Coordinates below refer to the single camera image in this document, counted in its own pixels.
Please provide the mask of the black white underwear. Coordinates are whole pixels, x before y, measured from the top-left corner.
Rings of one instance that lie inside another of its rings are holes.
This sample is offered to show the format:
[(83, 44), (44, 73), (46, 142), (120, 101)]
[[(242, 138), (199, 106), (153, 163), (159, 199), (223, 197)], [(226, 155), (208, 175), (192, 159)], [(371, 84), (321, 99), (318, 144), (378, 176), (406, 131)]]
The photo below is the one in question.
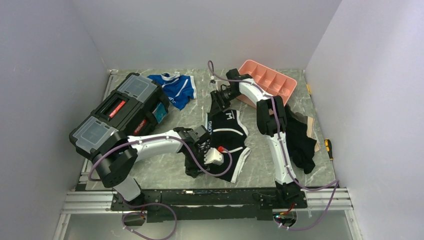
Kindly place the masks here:
[(216, 115), (207, 113), (204, 127), (210, 134), (209, 148), (223, 147), (229, 151), (222, 152), (222, 165), (208, 164), (210, 169), (207, 172), (216, 175), (229, 169), (218, 178), (235, 183), (251, 153), (251, 149), (245, 145), (249, 131), (240, 121), (240, 111), (227, 109)]

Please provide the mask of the pink divided organizer tray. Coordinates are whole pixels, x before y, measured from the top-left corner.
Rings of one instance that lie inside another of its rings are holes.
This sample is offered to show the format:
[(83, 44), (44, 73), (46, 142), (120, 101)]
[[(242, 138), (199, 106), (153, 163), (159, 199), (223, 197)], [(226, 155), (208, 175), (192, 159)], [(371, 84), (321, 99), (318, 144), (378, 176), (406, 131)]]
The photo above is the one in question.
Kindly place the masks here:
[(294, 78), (251, 59), (246, 60), (238, 72), (250, 75), (268, 94), (280, 96), (285, 106), (298, 84)]

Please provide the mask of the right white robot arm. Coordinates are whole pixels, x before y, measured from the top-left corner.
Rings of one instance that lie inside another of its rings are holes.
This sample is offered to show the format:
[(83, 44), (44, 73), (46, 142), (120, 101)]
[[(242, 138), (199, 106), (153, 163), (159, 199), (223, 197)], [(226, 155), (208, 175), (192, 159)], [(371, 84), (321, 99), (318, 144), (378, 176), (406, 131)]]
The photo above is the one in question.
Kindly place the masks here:
[(286, 143), (287, 116), (283, 99), (262, 89), (249, 74), (240, 74), (236, 68), (226, 73), (229, 87), (210, 93), (209, 115), (214, 116), (228, 109), (231, 101), (240, 95), (246, 96), (256, 106), (256, 125), (265, 136), (275, 169), (276, 203), (289, 207), (301, 193), (293, 167), (290, 163)]

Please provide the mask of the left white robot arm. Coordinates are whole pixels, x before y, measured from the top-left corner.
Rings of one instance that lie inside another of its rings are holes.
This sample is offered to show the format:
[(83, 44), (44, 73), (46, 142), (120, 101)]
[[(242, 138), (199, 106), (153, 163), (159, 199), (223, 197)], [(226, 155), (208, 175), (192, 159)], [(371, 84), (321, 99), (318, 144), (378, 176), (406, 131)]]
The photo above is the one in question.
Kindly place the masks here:
[(176, 127), (145, 136), (127, 136), (118, 131), (104, 142), (98, 154), (92, 158), (88, 178), (102, 182), (106, 188), (113, 188), (129, 209), (137, 210), (143, 205), (144, 196), (140, 185), (129, 175), (136, 162), (156, 155), (182, 153), (186, 160), (195, 164), (196, 170), (205, 172), (207, 149), (204, 143), (210, 138), (203, 125), (195, 129)]

